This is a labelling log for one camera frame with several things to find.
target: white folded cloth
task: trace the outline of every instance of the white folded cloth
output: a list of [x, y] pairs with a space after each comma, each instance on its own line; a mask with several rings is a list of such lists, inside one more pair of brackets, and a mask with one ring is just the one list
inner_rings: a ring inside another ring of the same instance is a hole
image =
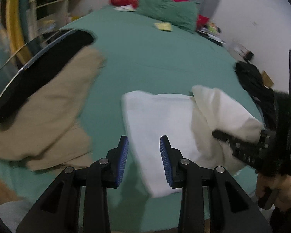
[[166, 181], [159, 139], [167, 135], [173, 148], [199, 166], [224, 166], [230, 173], [244, 164], [232, 150], [212, 137], [214, 129], [257, 142], [263, 124], [220, 89], [192, 88], [194, 97], [181, 94], [153, 95], [133, 91], [123, 95], [123, 118], [129, 145], [151, 197], [179, 192]]

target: white wall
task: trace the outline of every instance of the white wall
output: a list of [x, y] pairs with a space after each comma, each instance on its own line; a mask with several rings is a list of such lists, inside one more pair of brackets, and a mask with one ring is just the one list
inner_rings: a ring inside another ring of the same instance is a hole
[[[82, 0], [77, 9], [87, 14], [108, 2]], [[287, 0], [221, 0], [213, 21], [227, 44], [236, 40], [253, 52], [253, 63], [267, 72], [274, 89], [288, 91], [291, 6]]]

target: bed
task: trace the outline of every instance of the bed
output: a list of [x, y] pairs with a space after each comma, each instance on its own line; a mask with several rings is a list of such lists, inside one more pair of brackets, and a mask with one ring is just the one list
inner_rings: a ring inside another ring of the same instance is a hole
[[[66, 26], [93, 32], [97, 36], [93, 46], [107, 58], [79, 117], [92, 138], [93, 160], [104, 157], [125, 134], [120, 100], [134, 90], [190, 95], [193, 85], [217, 87], [261, 120], [254, 102], [238, 82], [235, 60], [226, 49], [177, 27], [172, 32], [159, 31], [153, 26], [155, 22], [135, 12], [118, 12], [106, 6]], [[30, 172], [22, 162], [0, 160], [0, 177], [19, 196], [35, 202], [55, 175]], [[234, 178], [248, 194], [255, 190], [257, 176], [253, 169], [245, 167]], [[150, 198], [130, 152], [120, 188], [108, 190], [111, 229], [143, 232], [177, 227], [180, 202], [180, 193]], [[205, 217], [209, 217], [207, 209], [205, 203]]]

